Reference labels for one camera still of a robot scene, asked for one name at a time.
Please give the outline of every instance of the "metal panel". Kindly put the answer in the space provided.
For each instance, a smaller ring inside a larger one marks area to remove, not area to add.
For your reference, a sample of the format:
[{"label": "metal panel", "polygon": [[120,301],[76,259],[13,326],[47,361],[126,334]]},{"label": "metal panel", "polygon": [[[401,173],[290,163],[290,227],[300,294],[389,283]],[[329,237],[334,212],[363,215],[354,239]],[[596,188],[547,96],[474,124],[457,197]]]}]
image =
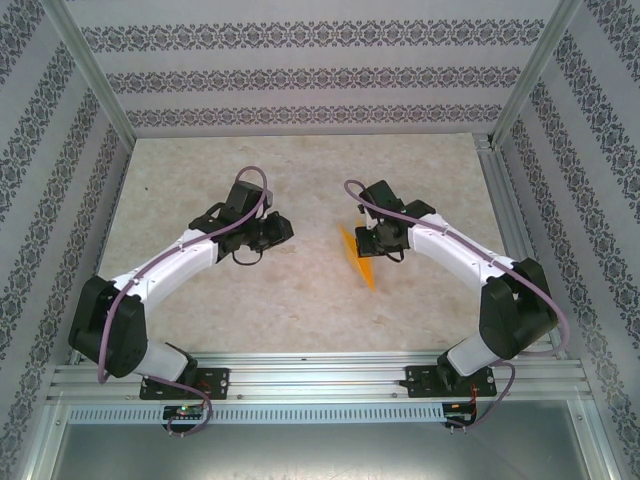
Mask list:
[{"label": "metal panel", "polygon": [[620,471],[613,457],[594,400],[567,402],[573,428],[591,478],[620,480]]},{"label": "metal panel", "polygon": [[67,428],[69,409],[65,405],[45,405],[22,473],[23,480],[48,479],[53,475]]},{"label": "metal panel", "polygon": [[588,478],[564,402],[510,402],[466,435],[420,423],[214,425],[176,439],[159,426],[69,425],[54,478],[88,473],[92,480]]},{"label": "metal panel", "polygon": [[[70,425],[157,425],[162,423],[162,405],[81,405],[71,407]],[[442,404],[412,405],[216,405],[211,424],[217,425],[307,425],[327,423],[415,423],[442,422]],[[180,420],[175,425],[200,423]]]}]

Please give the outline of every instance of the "floor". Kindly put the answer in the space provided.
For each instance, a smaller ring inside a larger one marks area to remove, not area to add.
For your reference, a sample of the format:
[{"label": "floor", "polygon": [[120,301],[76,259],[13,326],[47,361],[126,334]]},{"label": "floor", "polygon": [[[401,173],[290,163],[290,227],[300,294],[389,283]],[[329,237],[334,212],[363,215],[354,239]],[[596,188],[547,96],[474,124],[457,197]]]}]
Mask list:
[{"label": "floor", "polygon": [[[295,236],[253,267],[201,272],[148,318],[151,338],[192,352],[443,350],[477,329],[479,293],[412,252],[374,261],[371,292],[346,259],[339,225],[359,215],[342,188],[385,179],[453,226],[503,252],[469,134],[139,140],[101,276],[131,270],[224,201],[239,169],[258,165]],[[260,183],[249,174],[247,180]]]}]

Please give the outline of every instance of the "decorative pattern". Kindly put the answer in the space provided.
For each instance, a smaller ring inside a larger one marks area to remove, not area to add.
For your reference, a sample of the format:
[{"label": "decorative pattern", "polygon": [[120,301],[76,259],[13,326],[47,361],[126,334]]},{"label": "decorative pattern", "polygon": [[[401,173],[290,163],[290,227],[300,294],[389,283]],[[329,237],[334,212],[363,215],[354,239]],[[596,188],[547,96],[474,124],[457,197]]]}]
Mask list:
[{"label": "decorative pattern", "polygon": [[80,267],[80,261],[91,231],[91,224],[114,160],[118,141],[115,129],[109,126],[82,198],[82,204],[76,216],[67,248],[62,256],[51,295],[42,314],[38,334],[29,352],[30,360],[26,363],[25,372],[20,378],[20,387],[15,395],[16,401],[9,407],[9,421],[4,424],[4,434],[0,440],[1,478],[11,478],[11,469],[17,463],[18,454],[27,431],[27,422],[34,413],[34,403],[42,386],[42,375],[45,373],[58,328],[69,303],[69,295]]},{"label": "decorative pattern", "polygon": [[4,222],[5,213],[11,208],[12,198],[22,184],[26,167],[33,160],[36,147],[42,140],[74,68],[71,54],[61,42],[0,157],[0,223]]},{"label": "decorative pattern", "polygon": [[130,110],[135,128],[326,123],[493,122],[501,105],[356,105],[327,107]]},{"label": "decorative pattern", "polygon": [[15,268],[9,274],[4,296],[0,300],[0,360],[5,359],[5,350],[11,345],[12,332],[22,315],[27,294],[38,273],[38,267],[99,108],[98,100],[91,90],[88,90],[58,155],[51,178],[47,181],[34,219],[29,225],[29,233],[20,248],[18,259],[14,262]]},{"label": "decorative pattern", "polygon": [[633,283],[633,276],[616,238],[611,233],[604,211],[600,208],[595,191],[589,185],[587,172],[582,166],[578,154],[573,148],[562,119],[553,104],[553,99],[545,84],[540,81],[530,95],[538,118],[544,127],[549,145],[556,156],[558,166],[571,192],[585,232],[598,258],[604,278],[609,283],[616,307],[622,312],[620,317],[626,322],[627,334],[633,338],[633,348],[640,348],[640,292]]},{"label": "decorative pattern", "polygon": [[635,82],[640,81],[640,15],[627,0],[587,0],[587,6],[607,34]]},{"label": "decorative pattern", "polygon": [[100,247],[98,248],[98,255],[96,256],[96,261],[93,264],[93,273],[94,275],[98,274],[100,270],[100,263],[102,262],[102,256],[104,255],[104,248],[107,244],[107,238],[109,237],[109,231],[111,230],[111,224],[113,223],[113,216],[116,213],[116,207],[118,206],[118,201],[120,200],[120,194],[122,193],[122,186],[124,185],[124,179],[127,176],[127,167],[129,162],[131,161],[131,154],[127,154],[127,158],[124,162],[124,168],[120,172],[120,178],[118,179],[118,186],[115,188],[115,196],[113,197],[113,202],[111,202],[111,206],[109,207],[109,216],[107,217],[107,221],[104,224],[104,230],[102,231],[102,237],[100,238]]},{"label": "decorative pattern", "polygon": [[0,21],[0,85],[4,85],[44,17],[38,0],[14,0]]},{"label": "decorative pattern", "polygon": [[222,48],[533,45],[543,20],[389,20],[85,27],[95,53]]},{"label": "decorative pattern", "polygon": [[117,94],[327,88],[512,87],[518,67],[319,68],[109,74]]},{"label": "decorative pattern", "polygon": [[636,147],[629,143],[624,126],[571,34],[565,34],[554,55],[622,187],[622,194],[631,200],[629,207],[635,212],[634,218],[640,223],[640,164]]},{"label": "decorative pattern", "polygon": [[594,370],[598,380],[602,383],[618,438],[624,445],[624,453],[630,459],[632,472],[640,476],[640,449],[638,449],[640,426],[638,426],[636,415],[632,412],[631,400],[624,393],[624,383],[619,379],[620,370],[612,361],[613,355],[609,342],[601,332],[602,326],[599,324],[596,312],[592,307],[589,290],[580,273],[580,267],[573,254],[571,243],[567,239],[564,224],[542,173],[536,151],[533,149],[529,134],[520,117],[514,123],[511,135],[540,211],[547,238],[558,262],[569,300],[573,305],[576,321],[582,330],[582,337],[591,355],[591,362],[595,366]]},{"label": "decorative pattern", "polygon": [[507,167],[507,173],[509,174],[509,180],[511,180],[511,190],[513,191],[513,196],[516,199],[516,203],[518,204],[518,208],[520,209],[520,218],[522,219],[522,223],[524,224],[524,229],[527,231],[527,238],[529,238],[529,244],[531,245],[531,249],[533,250],[534,260],[540,262],[540,256],[538,255],[538,247],[533,241],[533,233],[531,233],[531,228],[529,227],[529,222],[527,221],[527,217],[524,215],[524,207],[522,205],[522,200],[520,200],[520,195],[518,195],[518,190],[516,190],[516,184],[513,181],[513,177],[511,176],[511,171],[509,170],[509,165],[505,161],[507,156],[504,153],[504,148],[502,146],[498,147],[500,149],[500,154],[502,155],[502,159],[499,161],[503,162]]}]

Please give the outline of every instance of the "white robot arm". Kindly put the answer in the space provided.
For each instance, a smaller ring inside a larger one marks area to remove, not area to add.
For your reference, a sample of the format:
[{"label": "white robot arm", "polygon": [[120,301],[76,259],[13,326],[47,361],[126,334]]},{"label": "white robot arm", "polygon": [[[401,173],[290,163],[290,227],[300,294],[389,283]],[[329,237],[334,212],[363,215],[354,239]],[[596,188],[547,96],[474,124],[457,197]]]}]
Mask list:
[{"label": "white robot arm", "polygon": [[[366,226],[356,228],[360,257],[387,256],[399,262],[404,251],[412,249],[436,260],[480,293],[478,332],[438,359],[438,377],[447,389],[452,390],[483,367],[513,358],[557,325],[551,307],[507,275],[515,272],[514,276],[548,296],[544,272],[534,260],[516,262],[484,248],[451,227],[426,203],[416,200],[404,205],[385,181],[364,188],[359,200],[379,207],[374,210],[360,205],[366,216]],[[399,219],[394,213],[415,221]]]},{"label": "white robot arm", "polygon": [[[262,198],[263,204],[257,207]],[[149,339],[146,319],[196,273],[227,255],[239,263],[235,252],[240,247],[248,246],[262,258],[265,250],[291,238],[293,229],[286,218],[278,212],[266,214],[271,205],[270,192],[263,195],[261,187],[236,180],[225,203],[214,205],[194,219],[180,238],[158,255],[110,281],[98,276],[89,279],[80,295],[69,344],[99,363],[105,324],[113,310],[113,320],[107,329],[105,369],[109,374],[120,378],[138,373],[192,385],[197,362],[173,345]],[[256,214],[249,218],[252,211]],[[224,234],[212,237],[223,229]]]}]

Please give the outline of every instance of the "striped wall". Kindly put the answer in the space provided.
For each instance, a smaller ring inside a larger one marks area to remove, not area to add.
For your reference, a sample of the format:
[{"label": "striped wall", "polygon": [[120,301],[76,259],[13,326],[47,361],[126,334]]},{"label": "striped wall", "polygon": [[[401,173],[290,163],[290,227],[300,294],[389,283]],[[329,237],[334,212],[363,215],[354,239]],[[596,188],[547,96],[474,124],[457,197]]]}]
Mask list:
[{"label": "striped wall", "polygon": [[584,1],[501,146],[623,478],[640,478],[639,39],[639,1]]},{"label": "striped wall", "polygon": [[557,0],[68,1],[139,137],[491,131]]},{"label": "striped wall", "polygon": [[129,155],[41,5],[0,2],[0,478],[17,475]]}]

